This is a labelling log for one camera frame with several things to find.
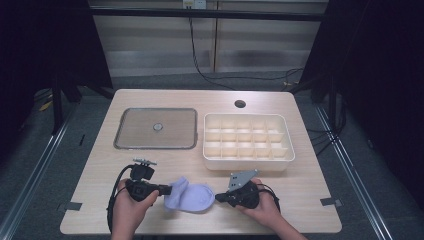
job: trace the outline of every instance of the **gray floor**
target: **gray floor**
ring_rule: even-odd
[[[276,77],[284,73],[225,73],[222,76],[242,78],[211,80],[230,86],[236,90],[280,91],[284,88],[283,78],[278,80],[248,79],[248,77]],[[296,76],[289,82],[295,85]],[[114,79],[115,89],[157,88],[157,89],[211,89],[228,90],[213,85],[198,74],[122,77]],[[66,236],[59,226],[64,216],[57,210],[59,204],[70,201],[78,183],[85,162],[97,137],[102,121],[110,105],[110,100],[88,90],[83,92],[82,101],[77,105],[66,103],[65,112],[75,107],[69,120],[66,133],[54,154],[50,165],[42,177],[34,196],[14,233],[13,239],[108,239],[109,236]],[[319,120],[316,105],[308,91],[295,95],[300,112],[309,130],[324,130]],[[50,140],[52,130],[52,108],[38,111],[44,100],[36,102],[27,124],[22,130],[19,144],[9,156],[9,161],[0,170],[2,188],[0,190],[0,220],[3,221],[14,206],[21,189],[36,166],[44,147]],[[316,153],[328,143],[322,132],[309,131]],[[347,149],[356,171],[368,189],[377,209],[384,218],[393,239],[424,239],[424,215],[408,192],[387,169],[384,159],[369,147],[368,138],[355,119],[347,113],[347,124],[340,139]],[[343,224],[336,234],[306,234],[309,239],[378,239],[369,218],[347,178],[336,152],[329,145],[318,155],[331,195],[340,199],[338,207]],[[276,239],[275,236],[162,236],[160,239]]]

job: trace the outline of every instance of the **white plastic tray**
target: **white plastic tray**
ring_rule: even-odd
[[[204,123],[203,155],[208,169],[283,171],[295,158],[280,115],[211,113]]]

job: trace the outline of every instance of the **cable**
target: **cable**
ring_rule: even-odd
[[[327,131],[327,130],[315,130],[315,129],[310,129],[310,128],[307,128],[306,131],[316,132],[316,133],[329,133],[330,132],[330,131]]]
[[[224,88],[228,88],[228,89],[230,89],[230,90],[235,90],[235,89],[234,89],[234,88],[232,88],[232,87],[229,87],[229,86],[226,86],[226,85],[223,85],[223,84],[220,84],[220,83],[212,82],[211,80],[222,80],[222,79],[253,79],[253,80],[275,81],[275,80],[285,79],[285,81],[284,81],[284,83],[285,83],[285,84],[284,84],[284,87],[283,87],[283,89],[281,90],[281,92],[282,92],[282,91],[284,91],[284,90],[287,88],[287,86],[289,85],[288,77],[289,77],[289,76],[291,76],[291,75],[293,75],[293,74],[295,74],[295,73],[296,73],[296,72],[298,72],[298,71],[303,70],[303,68],[294,68],[294,69],[290,69],[290,70],[288,70],[288,71],[284,74],[284,76],[274,77],[274,78],[263,78],[263,77],[231,77],[231,76],[227,76],[227,77],[209,77],[209,76],[206,76],[206,75],[204,75],[204,74],[200,71],[199,64],[198,64],[198,62],[197,62],[197,57],[196,57],[196,48],[195,48],[195,44],[194,44],[193,20],[192,20],[192,18],[189,18],[189,23],[190,23],[191,47],[192,47],[192,55],[193,55],[193,62],[194,62],[194,66],[195,66],[195,68],[196,68],[196,71],[200,74],[200,76],[202,76],[202,77],[203,77],[203,79],[204,79],[205,81],[207,81],[208,83],[210,83],[210,84],[217,85],[217,86],[221,86],[221,87],[224,87]]]
[[[326,135],[328,135],[328,132],[321,133],[321,134],[320,134],[320,135],[318,135],[317,137],[310,138],[310,140],[311,140],[311,142],[312,142],[312,141],[317,140],[317,139],[320,139],[320,138],[322,138],[322,137],[324,137],[324,136],[326,136]]]
[[[127,169],[129,169],[129,168],[133,168],[133,165],[128,165],[128,166],[126,166],[124,169],[122,169],[122,171],[119,173],[119,176],[116,178],[116,181],[115,181],[115,185],[113,186],[113,190],[112,190],[112,194],[111,194],[111,196],[110,196],[110,198],[109,198],[109,204],[108,204],[108,206],[107,206],[107,208],[106,208],[106,210],[107,210],[107,224],[108,224],[108,226],[109,226],[109,230],[110,230],[110,232],[112,232],[112,220],[113,220],[113,207],[114,207],[114,205],[115,205],[115,200],[116,200],[116,196],[122,191],[122,190],[124,190],[126,187],[124,187],[124,188],[122,188],[122,189],[120,189],[119,191],[118,191],[118,193],[115,195],[115,191],[116,191],[116,189],[118,188],[118,184],[119,184],[119,181],[121,181],[121,178],[122,178],[122,175],[124,174],[124,172],[125,171],[127,171]]]
[[[319,142],[317,142],[317,143],[312,144],[312,146],[316,147],[316,146],[321,145],[321,144],[323,144],[323,143],[325,143],[325,142],[327,142],[327,141],[328,141],[328,139],[324,139],[324,140],[321,140],[321,141],[319,141]]]
[[[319,156],[325,149],[328,148],[328,146],[330,146],[330,144],[334,143],[336,140],[339,139],[340,134],[343,131],[343,128],[346,126],[346,101],[344,99],[344,97],[342,96],[342,106],[340,108],[340,114],[339,114],[339,118],[338,118],[338,126],[336,127],[336,129],[333,131],[334,134],[334,138],[331,139],[331,141],[329,143],[327,143],[320,151],[318,151],[315,155]]]
[[[256,184],[256,185],[257,185],[257,186],[263,186],[264,188],[263,188],[263,189],[258,189],[258,190],[253,191],[253,192],[248,192],[248,193],[242,194],[242,195],[241,195],[241,197],[242,197],[242,198],[244,198],[244,197],[248,197],[248,196],[250,196],[250,195],[258,194],[258,193],[260,193],[260,192],[266,192],[266,193],[269,193],[269,194],[272,196],[272,198],[274,199],[274,203],[275,203],[275,206],[277,207],[278,211],[279,211],[279,212],[281,212],[280,203],[279,203],[280,199],[277,197],[277,195],[275,195],[275,193],[274,193],[274,191],[272,190],[272,188],[270,188],[268,185],[263,184],[263,183]]]

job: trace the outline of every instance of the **round hole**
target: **round hole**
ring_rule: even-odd
[[[162,128],[163,128],[163,125],[161,123],[156,123],[155,125],[153,125],[153,129],[155,131],[160,131],[162,130]]]
[[[237,100],[234,102],[234,105],[236,105],[238,108],[244,108],[246,107],[246,102],[243,100]]]

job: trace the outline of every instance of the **power cord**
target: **power cord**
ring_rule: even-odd
[[[268,189],[266,189],[266,188],[260,189],[259,192],[267,192],[267,193],[269,193],[272,196],[272,198],[274,198],[274,203],[275,203],[275,206],[277,206],[278,211],[281,212],[280,203],[279,203],[280,199],[277,197],[277,195],[275,195],[275,193],[272,190],[272,188],[270,188],[268,185],[263,184],[263,183],[258,184],[258,185],[264,186],[264,187],[268,188]]]
[[[125,172],[125,171],[127,171],[127,169],[130,169],[130,168],[132,169],[133,167],[134,167],[133,165],[128,165],[128,166],[126,166],[124,169],[122,169],[121,173],[119,173],[118,178],[116,178],[115,185],[113,186],[112,194],[111,194],[111,196],[110,196],[110,198],[109,198],[109,204],[108,204],[108,206],[107,206],[107,208],[106,208],[106,210],[107,210],[107,224],[108,224],[108,226],[109,226],[109,230],[110,230],[110,232],[112,232],[112,226],[113,226],[113,225],[112,225],[112,220],[113,220],[113,207],[115,206],[116,196],[118,196],[118,194],[119,194],[122,190],[124,190],[124,189],[125,189],[125,187],[124,187],[123,189],[120,189],[120,190],[118,191],[118,193],[116,193],[116,194],[115,194],[116,189],[118,188],[119,181],[121,180],[122,175],[124,174],[124,172]]]
[[[311,140],[311,142],[312,141],[315,141],[315,140],[318,140],[318,139],[320,139],[320,138],[322,138],[322,137],[325,137],[325,136],[327,136],[328,135],[328,131],[322,131],[322,133],[320,134],[320,135],[318,135],[318,136],[316,136],[316,137],[313,137],[313,138],[310,138],[309,140]]]
[[[328,148],[328,146],[330,146],[332,143],[337,141],[340,137],[340,134],[343,131],[343,128],[346,126],[346,105],[347,105],[347,103],[346,103],[345,99],[343,98],[343,96],[342,96],[341,102],[342,102],[342,105],[341,105],[341,108],[340,108],[340,114],[339,114],[339,118],[338,118],[338,124],[337,124],[338,126],[336,127],[336,129],[333,130],[334,138],[331,139],[330,142],[328,142],[323,148],[321,148],[321,150],[319,150],[315,154],[316,156],[319,156],[325,149]],[[325,141],[322,141],[318,144],[315,144],[314,146],[322,144],[323,142],[325,142]]]
[[[274,77],[274,78],[263,78],[263,77],[231,77],[231,76],[227,76],[227,77],[209,77],[204,75],[199,68],[199,64],[197,62],[197,57],[196,57],[196,48],[195,48],[195,44],[194,44],[194,34],[193,34],[193,20],[192,18],[189,18],[189,23],[190,23],[190,35],[191,35],[191,47],[192,47],[192,55],[193,55],[193,62],[194,62],[194,66],[196,68],[196,71],[200,74],[200,76],[202,76],[202,78],[207,81],[210,84],[213,85],[217,85],[220,87],[224,87],[230,90],[236,90],[232,87],[220,84],[220,83],[216,83],[213,82],[211,80],[223,80],[223,79],[253,79],[253,80],[264,80],[264,81],[275,81],[275,80],[281,80],[281,79],[285,79],[284,81],[284,86],[281,89],[281,92],[283,92],[288,86],[289,86],[289,80],[288,77],[297,73],[298,71],[302,71],[303,68],[294,68],[294,69],[290,69],[288,70],[284,76],[281,77]]]

